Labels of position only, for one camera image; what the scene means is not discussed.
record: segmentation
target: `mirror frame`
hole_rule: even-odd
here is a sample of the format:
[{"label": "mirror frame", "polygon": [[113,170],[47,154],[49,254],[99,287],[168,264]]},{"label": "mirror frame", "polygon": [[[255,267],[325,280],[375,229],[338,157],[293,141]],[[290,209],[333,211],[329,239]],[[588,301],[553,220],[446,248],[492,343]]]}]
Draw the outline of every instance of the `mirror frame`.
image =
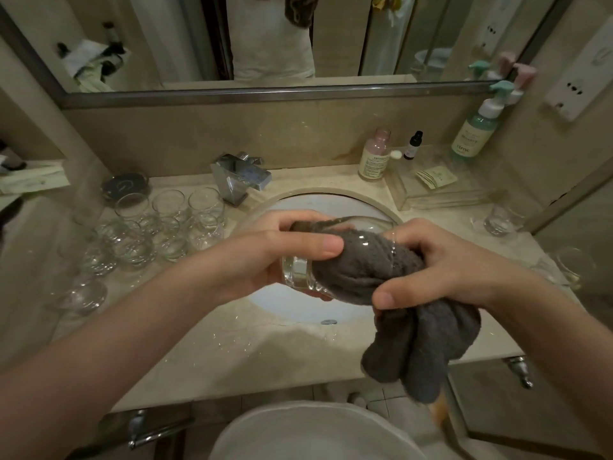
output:
[{"label": "mirror frame", "polygon": [[[573,0],[554,0],[532,34],[518,62],[530,64]],[[324,100],[367,97],[418,97],[489,92],[494,81],[412,84],[365,84],[252,89],[196,89],[139,92],[68,93],[53,76],[18,25],[0,4],[0,35],[42,88],[63,110],[76,108],[154,107],[199,104]]]}]

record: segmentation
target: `cabinet door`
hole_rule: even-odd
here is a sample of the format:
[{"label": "cabinet door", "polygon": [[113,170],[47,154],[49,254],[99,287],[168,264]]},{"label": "cabinet door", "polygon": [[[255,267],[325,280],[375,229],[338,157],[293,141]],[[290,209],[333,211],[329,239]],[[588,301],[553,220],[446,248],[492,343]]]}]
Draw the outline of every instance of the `cabinet door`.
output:
[{"label": "cabinet door", "polygon": [[561,458],[602,458],[569,406],[528,365],[532,389],[524,389],[502,360],[450,368],[450,385],[468,436]]}]

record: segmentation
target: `left hand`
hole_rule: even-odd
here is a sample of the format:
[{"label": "left hand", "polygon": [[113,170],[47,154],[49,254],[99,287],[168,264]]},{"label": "left hand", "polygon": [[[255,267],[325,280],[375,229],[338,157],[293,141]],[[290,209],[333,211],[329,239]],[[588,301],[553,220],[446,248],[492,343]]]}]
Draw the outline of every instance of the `left hand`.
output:
[{"label": "left hand", "polygon": [[268,211],[190,260],[209,270],[206,274],[215,289],[216,301],[227,303],[269,284],[282,283],[281,258],[284,256],[327,260],[341,254],[343,240],[336,235],[287,232],[295,221],[328,219],[332,218],[313,210]]}]

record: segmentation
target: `hand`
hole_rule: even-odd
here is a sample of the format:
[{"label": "hand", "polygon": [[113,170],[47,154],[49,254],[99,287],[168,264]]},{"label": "hand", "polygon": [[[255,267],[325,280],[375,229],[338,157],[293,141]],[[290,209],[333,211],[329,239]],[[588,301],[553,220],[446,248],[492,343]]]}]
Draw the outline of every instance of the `hand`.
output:
[{"label": "hand", "polygon": [[396,242],[420,251],[426,268],[387,281],[373,294],[380,310],[414,307],[442,297],[489,309],[508,287],[538,278],[521,265],[425,219],[395,229]]},{"label": "hand", "polygon": [[294,221],[328,219],[332,218],[312,210],[268,211],[203,252],[198,262],[210,266],[217,301],[230,302],[269,284],[283,282],[281,258],[284,256],[326,260],[339,255],[343,240],[336,235],[287,232]]}]

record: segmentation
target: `fingernail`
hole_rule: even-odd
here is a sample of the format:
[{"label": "fingernail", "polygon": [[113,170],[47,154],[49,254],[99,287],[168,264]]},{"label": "fingernail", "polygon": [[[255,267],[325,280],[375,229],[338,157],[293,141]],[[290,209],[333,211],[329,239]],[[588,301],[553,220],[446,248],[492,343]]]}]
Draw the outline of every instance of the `fingernail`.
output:
[{"label": "fingernail", "polygon": [[389,292],[379,292],[374,297],[375,306],[380,310],[393,309],[396,307],[394,298]]},{"label": "fingernail", "polygon": [[339,254],[343,250],[343,240],[337,235],[326,235],[323,248],[326,253]]}]

